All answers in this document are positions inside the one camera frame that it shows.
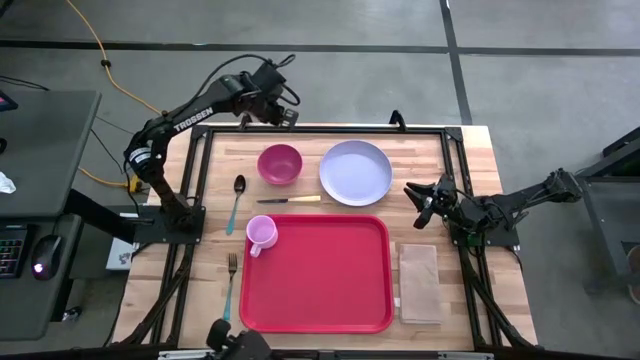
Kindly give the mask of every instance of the pink bowl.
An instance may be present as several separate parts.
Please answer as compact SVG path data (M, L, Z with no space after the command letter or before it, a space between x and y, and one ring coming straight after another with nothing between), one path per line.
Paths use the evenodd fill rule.
M291 184L298 178L301 170L302 156L289 145L269 146L258 158L258 173L269 184Z

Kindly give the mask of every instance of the butcher block tabletop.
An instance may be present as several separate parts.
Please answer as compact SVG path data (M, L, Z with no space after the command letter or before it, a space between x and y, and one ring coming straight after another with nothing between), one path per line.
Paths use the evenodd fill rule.
M475 195L502 192L489 130L485 126L462 126L464 145ZM333 145L359 139L375 144L391 160L393 184L377 203L348 207L337 203L324 192L319 179L323 155ZM289 144L302 155L303 168L297 181L279 187L267 184L258 174L256 163L260 153L274 144ZM175 137L165 164L165 177L174 191L180 188L184 171L189 132ZM202 142L197 151L192 176L195 179L202 157ZM456 152L451 144L456 173L459 171ZM387 226L391 246L391 266L394 297L399 298L398 250L401 244L429 244L437 248L441 307L444 319L440 325L414 325L400 322L396 308L392 324L378 334L263 334L274 349L359 349L359 350L471 350L473 343L457 250L451 244L442 222L431 221L424 230L413 228L417 217L415 207L403 192L406 182L428 184L444 173L441 143L438 136L416 134L215 134L210 158L203 205L207 208L202 241L196 246L188 293L184 307L180 348L205 348L211 324L222 317L229 273L227 256L238 254L238 273L234 277L231 298L231 334L246 328L240 321L238 306L241 293L245 227L249 219L261 214L371 214ZM235 201L233 182L237 175L247 179L247 188L240 197L233 234L225 232ZM320 203L256 204L258 199L322 195ZM149 196L149 204L160 200ZM168 246L154 244L133 260L124 298L117 319L113 341L129 335L158 298ZM525 291L522 273L514 255L506 249L486 250L491 284L496 302L505 315L530 342L536 335ZM182 252L176 258L176 268ZM478 312L485 339L489 338L487 315L477 297ZM175 295L167 307L162 340L171 327Z

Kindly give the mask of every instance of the knife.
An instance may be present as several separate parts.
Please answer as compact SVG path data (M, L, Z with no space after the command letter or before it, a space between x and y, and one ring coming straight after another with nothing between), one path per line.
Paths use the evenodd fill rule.
M294 198L288 199L268 199L268 200L258 200L258 204L286 204L290 202L295 203L305 203L305 202L320 202L320 195L313 196L298 196Z

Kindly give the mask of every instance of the concrete floor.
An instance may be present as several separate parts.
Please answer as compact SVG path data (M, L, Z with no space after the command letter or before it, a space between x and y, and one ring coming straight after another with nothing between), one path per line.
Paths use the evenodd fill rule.
M450 0L458 45L520 48L640 48L640 3L632 0ZM77 1L104 40L218 44L446 46L438 0ZM0 38L90 40L64 1L16 1ZM109 51L119 82L170 109L231 52ZM286 53L262 54L280 59ZM487 125L502 184L513 191L558 167L578 170L638 126L640 59L603 56L461 56L473 124ZM93 50L0 48L0 74L55 90L95 89L99 115L135 131L152 116L117 92ZM227 71L251 70L250 60ZM303 122L384 123L400 109L413 124L460 124L449 55L299 53L283 70L302 97ZM216 119L230 120L230 116ZM114 153L128 135L96 121ZM82 165L104 178L119 171L94 139ZM75 186L107 205L126 194L82 175ZM603 257L584 206L543 205L518 225L527 293L541 345L554 350L640 356L640 307L624 292L588 297L582 281ZM100 346L116 316L124 277L87 284L77 323L0 352Z

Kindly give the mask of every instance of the fork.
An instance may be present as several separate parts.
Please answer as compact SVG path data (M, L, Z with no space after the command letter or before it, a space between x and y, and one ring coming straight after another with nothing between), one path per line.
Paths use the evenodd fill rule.
M233 288L233 275L238 271L238 257L236 254L229 254L229 289L227 290L227 303L224 306L224 315L222 318L225 321L231 319L231 289Z

